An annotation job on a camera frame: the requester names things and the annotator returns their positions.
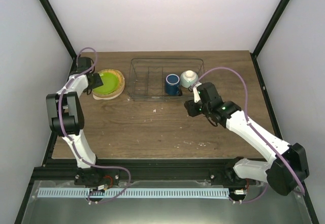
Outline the lime green plastic plate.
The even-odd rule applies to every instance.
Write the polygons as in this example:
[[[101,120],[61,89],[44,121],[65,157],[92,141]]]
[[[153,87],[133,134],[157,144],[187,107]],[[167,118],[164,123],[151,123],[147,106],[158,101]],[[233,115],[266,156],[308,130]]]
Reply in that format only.
[[[95,88],[93,91],[98,94],[110,94],[114,92],[119,84],[118,77],[111,72],[100,73],[102,86]]]

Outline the dark blue ceramic mug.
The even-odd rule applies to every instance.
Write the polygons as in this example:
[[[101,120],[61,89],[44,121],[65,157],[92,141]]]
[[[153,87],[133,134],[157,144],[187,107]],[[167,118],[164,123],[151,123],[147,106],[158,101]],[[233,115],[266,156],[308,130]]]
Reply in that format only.
[[[182,96],[180,77],[176,74],[168,74],[165,78],[165,92],[171,96]]]

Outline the pale celadon ceramic bowl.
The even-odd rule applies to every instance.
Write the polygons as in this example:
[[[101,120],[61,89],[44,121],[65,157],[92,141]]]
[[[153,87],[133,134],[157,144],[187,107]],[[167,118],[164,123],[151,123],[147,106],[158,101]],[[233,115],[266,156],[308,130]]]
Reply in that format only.
[[[189,88],[198,80],[198,78],[199,77],[196,72],[192,70],[184,71],[180,75],[180,85],[184,88]]]

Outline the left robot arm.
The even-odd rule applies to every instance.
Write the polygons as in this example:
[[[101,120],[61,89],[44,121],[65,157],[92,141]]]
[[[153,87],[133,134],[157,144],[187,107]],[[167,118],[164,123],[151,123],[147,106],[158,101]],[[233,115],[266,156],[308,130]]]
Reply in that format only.
[[[95,72],[93,59],[78,56],[63,88],[46,96],[50,129],[68,144],[77,167],[89,169],[85,177],[92,185],[99,185],[104,179],[104,173],[98,168],[92,168],[97,156],[90,149],[84,134],[85,119],[79,98],[83,93],[91,94],[93,89],[102,85],[100,75]]]

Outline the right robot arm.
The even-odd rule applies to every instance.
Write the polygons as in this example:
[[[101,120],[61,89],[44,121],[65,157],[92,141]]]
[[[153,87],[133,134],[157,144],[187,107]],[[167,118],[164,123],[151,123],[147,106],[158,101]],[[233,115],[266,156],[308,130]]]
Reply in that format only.
[[[184,103],[190,117],[204,115],[213,126],[235,133],[255,148],[263,161],[238,157],[226,171],[226,180],[232,185],[244,178],[267,183],[276,193],[286,196],[309,176],[305,148],[274,136],[258,125],[232,101],[223,101],[211,82],[197,83],[193,99]]]

